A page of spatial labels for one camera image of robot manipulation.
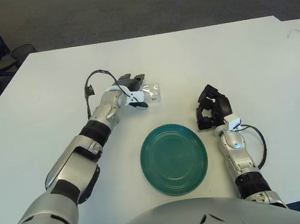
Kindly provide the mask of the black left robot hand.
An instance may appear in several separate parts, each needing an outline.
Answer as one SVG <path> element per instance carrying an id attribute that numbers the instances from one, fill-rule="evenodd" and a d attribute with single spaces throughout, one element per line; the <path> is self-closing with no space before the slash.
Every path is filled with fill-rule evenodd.
<path id="1" fill-rule="evenodd" d="M 144 100 L 144 92 L 141 89 L 144 77 L 144 74 L 140 74 L 131 78 L 131 74 L 127 73 L 117 80 L 117 85 L 123 89 L 124 95 L 127 97 L 126 105 L 142 108 L 148 107 Z"/>

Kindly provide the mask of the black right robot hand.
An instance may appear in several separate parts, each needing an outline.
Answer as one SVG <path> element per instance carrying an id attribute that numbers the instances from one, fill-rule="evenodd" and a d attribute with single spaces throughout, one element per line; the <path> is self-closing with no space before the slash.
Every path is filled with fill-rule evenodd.
<path id="1" fill-rule="evenodd" d="M 211 129 L 225 123 L 224 118 L 233 113 L 228 98 L 217 88 L 207 84 L 199 96 L 196 121 L 199 130 Z"/>

